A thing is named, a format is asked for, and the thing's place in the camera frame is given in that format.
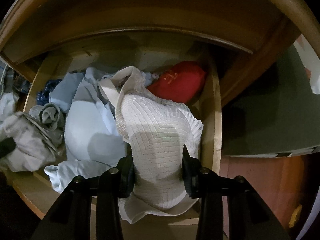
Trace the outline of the white textured knit underwear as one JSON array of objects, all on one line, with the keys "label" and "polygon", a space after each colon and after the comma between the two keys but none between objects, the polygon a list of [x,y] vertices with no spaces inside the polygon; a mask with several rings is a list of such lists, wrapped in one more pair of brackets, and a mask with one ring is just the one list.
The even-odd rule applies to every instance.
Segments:
[{"label": "white textured knit underwear", "polygon": [[145,77],[126,67],[99,81],[102,96],[114,107],[116,127],[130,144],[136,183],[119,212],[130,224],[146,215],[178,216],[195,199],[185,190],[181,169],[183,150],[199,156],[203,123],[183,103],[161,99],[145,87]]}]

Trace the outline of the red underwear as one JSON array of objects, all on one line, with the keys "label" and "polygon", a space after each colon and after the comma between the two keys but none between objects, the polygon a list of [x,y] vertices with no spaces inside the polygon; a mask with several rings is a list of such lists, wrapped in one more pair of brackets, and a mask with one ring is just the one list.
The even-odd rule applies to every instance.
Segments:
[{"label": "red underwear", "polygon": [[188,104],[201,91],[206,72],[194,61],[180,62],[166,70],[147,89],[155,96]]}]

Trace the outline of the light blue underwear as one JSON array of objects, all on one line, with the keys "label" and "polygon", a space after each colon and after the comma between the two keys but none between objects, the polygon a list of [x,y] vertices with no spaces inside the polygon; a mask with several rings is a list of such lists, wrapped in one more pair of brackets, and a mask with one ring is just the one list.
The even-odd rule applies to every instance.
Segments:
[{"label": "light blue underwear", "polygon": [[58,193],[74,177],[100,176],[126,156],[127,144],[116,128],[114,108],[99,91],[98,82],[105,77],[109,74],[88,67],[76,89],[65,123],[67,159],[44,169]]}]

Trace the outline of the dark blue speckled underwear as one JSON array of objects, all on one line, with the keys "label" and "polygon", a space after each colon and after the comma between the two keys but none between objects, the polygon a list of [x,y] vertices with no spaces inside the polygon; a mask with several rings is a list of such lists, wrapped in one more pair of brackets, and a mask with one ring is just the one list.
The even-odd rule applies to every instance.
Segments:
[{"label": "dark blue speckled underwear", "polygon": [[36,102],[40,106],[44,106],[49,102],[49,94],[55,89],[55,87],[61,82],[61,79],[48,80],[44,86],[44,89],[37,92]]}]

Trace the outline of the wooden drawer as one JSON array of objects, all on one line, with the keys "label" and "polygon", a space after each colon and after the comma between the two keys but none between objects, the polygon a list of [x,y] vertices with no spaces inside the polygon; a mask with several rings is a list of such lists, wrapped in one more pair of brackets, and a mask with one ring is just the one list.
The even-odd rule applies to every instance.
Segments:
[{"label": "wooden drawer", "polygon": [[[36,92],[49,79],[62,78],[67,72],[84,70],[89,65],[108,73],[127,66],[145,72],[160,73],[181,61],[199,60],[207,75],[203,92],[189,108],[204,124],[201,137],[201,162],[219,174],[221,160],[222,118],[219,79],[208,55],[213,42],[199,37],[163,31],[129,31],[81,38],[59,45],[41,54],[39,70],[23,106],[28,112],[36,104]],[[42,219],[59,194],[43,170],[37,172],[4,171],[9,185],[24,203]],[[124,239],[195,239],[199,214],[196,203],[176,217],[147,215],[135,224],[122,220]]]}]

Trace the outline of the white rolled socks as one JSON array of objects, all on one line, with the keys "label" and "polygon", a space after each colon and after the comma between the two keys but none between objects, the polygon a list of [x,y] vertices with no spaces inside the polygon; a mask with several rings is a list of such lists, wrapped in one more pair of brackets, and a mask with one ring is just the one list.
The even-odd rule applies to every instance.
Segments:
[{"label": "white rolled socks", "polygon": [[1,169],[33,172],[58,156],[58,144],[29,114],[16,112],[1,124]]}]

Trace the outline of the grey rolled socks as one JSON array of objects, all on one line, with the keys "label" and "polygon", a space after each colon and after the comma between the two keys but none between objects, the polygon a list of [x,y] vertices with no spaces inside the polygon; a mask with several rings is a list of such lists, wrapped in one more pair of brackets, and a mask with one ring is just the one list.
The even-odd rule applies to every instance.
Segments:
[{"label": "grey rolled socks", "polygon": [[36,105],[30,109],[29,114],[40,123],[56,147],[62,144],[65,117],[58,105],[54,103]]}]

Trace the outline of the light blue folded cloth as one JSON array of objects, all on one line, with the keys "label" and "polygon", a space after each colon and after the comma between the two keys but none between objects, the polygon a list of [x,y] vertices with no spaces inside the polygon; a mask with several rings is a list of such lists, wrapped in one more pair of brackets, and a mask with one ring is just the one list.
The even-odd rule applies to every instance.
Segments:
[{"label": "light blue folded cloth", "polygon": [[63,113],[67,113],[84,73],[67,73],[63,80],[49,93],[49,102],[56,104]]}]

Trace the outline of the white green patterned cloth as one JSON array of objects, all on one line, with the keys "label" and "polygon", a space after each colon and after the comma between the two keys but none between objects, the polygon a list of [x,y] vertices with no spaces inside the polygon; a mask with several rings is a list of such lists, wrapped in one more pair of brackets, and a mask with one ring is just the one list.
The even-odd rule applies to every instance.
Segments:
[{"label": "white green patterned cloth", "polygon": [[15,92],[4,93],[1,98],[1,132],[16,122],[19,96]]}]

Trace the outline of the grey plaid cloth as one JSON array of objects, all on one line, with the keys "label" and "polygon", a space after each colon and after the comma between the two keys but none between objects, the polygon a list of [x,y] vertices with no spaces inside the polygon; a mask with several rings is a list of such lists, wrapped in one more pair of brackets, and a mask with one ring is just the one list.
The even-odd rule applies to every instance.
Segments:
[{"label": "grey plaid cloth", "polygon": [[1,97],[5,93],[10,93],[14,86],[15,71],[6,63],[1,61]]}]

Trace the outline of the brown wooden nightstand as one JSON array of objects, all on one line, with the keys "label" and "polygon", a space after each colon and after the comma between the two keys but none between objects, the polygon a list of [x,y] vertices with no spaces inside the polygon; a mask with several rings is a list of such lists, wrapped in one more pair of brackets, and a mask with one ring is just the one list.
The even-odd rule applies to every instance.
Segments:
[{"label": "brown wooden nightstand", "polygon": [[27,80],[27,61],[62,44],[122,31],[193,35],[245,52],[223,77],[225,105],[304,35],[319,52],[319,22],[304,0],[16,0],[1,22],[1,57]]}]

